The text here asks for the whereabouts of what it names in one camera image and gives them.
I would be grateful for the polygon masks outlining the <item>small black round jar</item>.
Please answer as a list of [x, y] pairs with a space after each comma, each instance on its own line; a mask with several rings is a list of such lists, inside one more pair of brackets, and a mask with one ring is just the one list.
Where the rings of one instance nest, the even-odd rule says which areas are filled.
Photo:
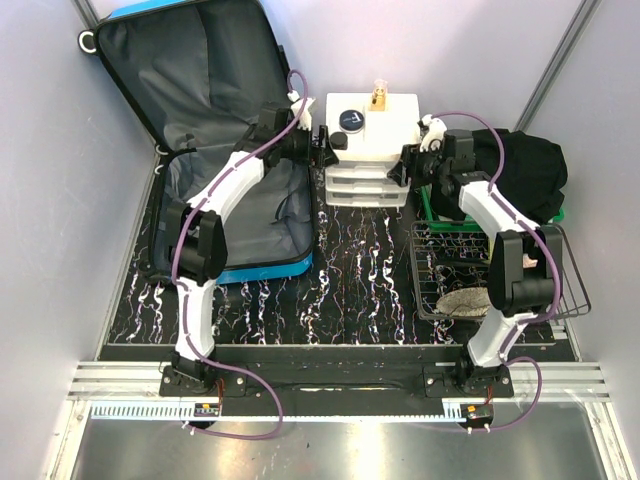
[[329, 141], [334, 150], [346, 150], [348, 148], [348, 135], [342, 131], [333, 132], [329, 137]]

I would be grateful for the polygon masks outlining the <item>white plastic drawer unit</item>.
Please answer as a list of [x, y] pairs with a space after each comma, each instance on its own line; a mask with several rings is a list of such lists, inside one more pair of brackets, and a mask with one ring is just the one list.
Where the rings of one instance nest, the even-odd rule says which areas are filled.
[[419, 100], [415, 94], [390, 93], [386, 110], [369, 110], [368, 93], [329, 93], [326, 124], [329, 133], [341, 131], [342, 111], [356, 109], [365, 115], [364, 129], [347, 134], [348, 148], [334, 150], [338, 163], [324, 170], [325, 199], [329, 205], [364, 208], [400, 208], [409, 188], [387, 178], [400, 160], [402, 147], [420, 140]]

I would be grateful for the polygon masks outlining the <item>small dark bottle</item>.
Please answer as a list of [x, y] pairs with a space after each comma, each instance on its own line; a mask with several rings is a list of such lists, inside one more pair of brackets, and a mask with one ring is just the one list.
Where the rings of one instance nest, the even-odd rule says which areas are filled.
[[374, 81], [374, 86], [370, 98], [369, 110], [375, 112], [383, 112], [386, 110], [388, 94], [388, 82], [383, 79]]

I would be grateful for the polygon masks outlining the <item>green plastic tray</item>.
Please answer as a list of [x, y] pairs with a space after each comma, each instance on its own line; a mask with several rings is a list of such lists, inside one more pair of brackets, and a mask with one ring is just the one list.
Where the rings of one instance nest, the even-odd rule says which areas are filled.
[[480, 226], [474, 222], [469, 216], [463, 221], [454, 221], [448, 217], [439, 217], [433, 210], [430, 203], [430, 187], [422, 187], [420, 189], [420, 198], [423, 203], [424, 219], [428, 222], [435, 223], [431, 227], [434, 232], [481, 232]]

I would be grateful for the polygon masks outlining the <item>large black garment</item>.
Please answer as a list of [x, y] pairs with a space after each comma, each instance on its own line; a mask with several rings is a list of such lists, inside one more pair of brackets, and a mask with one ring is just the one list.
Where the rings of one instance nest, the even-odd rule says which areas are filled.
[[568, 180], [561, 147], [522, 131], [499, 129], [497, 133], [504, 147], [504, 164], [499, 164], [493, 134], [487, 129], [475, 130], [475, 169], [490, 176], [501, 169], [497, 179], [501, 194], [527, 218], [539, 224], [549, 222], [562, 207], [562, 188]]

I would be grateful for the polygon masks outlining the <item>blue fish-print suitcase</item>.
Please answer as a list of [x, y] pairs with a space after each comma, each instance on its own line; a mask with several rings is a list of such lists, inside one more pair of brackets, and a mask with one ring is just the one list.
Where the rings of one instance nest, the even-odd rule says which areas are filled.
[[[258, 119], [287, 102], [288, 64], [257, 1], [144, 1], [82, 31], [155, 142], [160, 163], [147, 203], [147, 244], [137, 263], [168, 282], [167, 209], [199, 193]], [[298, 276], [313, 259], [308, 167], [284, 159], [254, 186], [225, 226], [224, 284]]]

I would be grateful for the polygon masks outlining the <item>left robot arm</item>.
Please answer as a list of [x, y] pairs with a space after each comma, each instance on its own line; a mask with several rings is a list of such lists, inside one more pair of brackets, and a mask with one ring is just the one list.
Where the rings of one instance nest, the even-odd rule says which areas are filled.
[[293, 94], [289, 100], [289, 106], [263, 104], [257, 122], [234, 145], [213, 180], [189, 200], [175, 201], [167, 209], [167, 257], [179, 301], [179, 335], [170, 372], [196, 396], [208, 394], [216, 382], [216, 368], [208, 364], [215, 348], [212, 300], [227, 264], [224, 227], [231, 213], [281, 159], [313, 167], [338, 162], [326, 143], [327, 128], [313, 133], [316, 100]]

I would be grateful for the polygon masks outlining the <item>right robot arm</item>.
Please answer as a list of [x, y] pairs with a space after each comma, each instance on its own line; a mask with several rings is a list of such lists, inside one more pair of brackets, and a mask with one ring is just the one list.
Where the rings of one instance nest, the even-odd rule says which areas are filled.
[[493, 243], [490, 306], [445, 382], [466, 396], [485, 393], [507, 374], [509, 352], [530, 324], [554, 317], [562, 295], [563, 239], [521, 214], [476, 167], [473, 136], [449, 130], [425, 145], [403, 146], [389, 178], [400, 186], [437, 184]]

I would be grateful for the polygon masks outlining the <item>speckled grey plate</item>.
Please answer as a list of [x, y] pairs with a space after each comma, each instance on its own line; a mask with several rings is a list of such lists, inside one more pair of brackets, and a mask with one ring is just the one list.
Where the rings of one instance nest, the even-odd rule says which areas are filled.
[[449, 316], [483, 317], [490, 306], [485, 287], [467, 287], [451, 291], [436, 302], [437, 311]]

